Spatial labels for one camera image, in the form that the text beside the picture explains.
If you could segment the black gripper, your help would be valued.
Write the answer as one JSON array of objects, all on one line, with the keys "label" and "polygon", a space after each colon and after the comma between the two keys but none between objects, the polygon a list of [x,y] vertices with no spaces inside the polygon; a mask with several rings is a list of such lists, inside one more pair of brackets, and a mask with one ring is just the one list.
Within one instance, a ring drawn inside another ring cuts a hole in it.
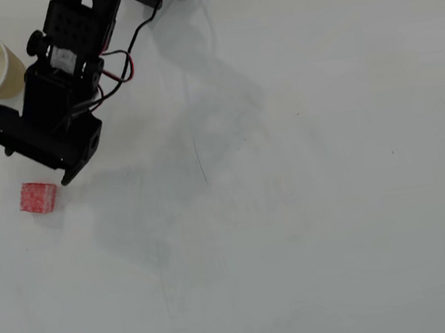
[{"label": "black gripper", "polygon": [[[66,99],[59,133],[61,140],[75,152],[75,156],[70,159],[60,159],[64,171],[61,186],[68,186],[74,180],[97,149],[102,122],[94,116],[92,110],[103,101],[100,79],[104,64],[101,58],[92,59],[80,64],[77,74],[66,77],[61,74]],[[10,157],[13,153],[12,149],[5,148],[6,156]]]}]

